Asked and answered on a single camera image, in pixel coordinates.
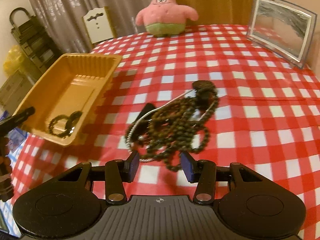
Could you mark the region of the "person's left hand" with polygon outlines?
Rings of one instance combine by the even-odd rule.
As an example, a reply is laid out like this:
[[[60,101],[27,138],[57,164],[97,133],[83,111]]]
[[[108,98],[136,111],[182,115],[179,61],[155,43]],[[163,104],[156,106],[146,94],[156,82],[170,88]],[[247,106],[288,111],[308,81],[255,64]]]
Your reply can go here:
[[[1,137],[1,201],[3,202],[10,200],[14,196],[14,187],[11,179],[11,160],[8,157],[8,142],[9,139],[7,137]]]

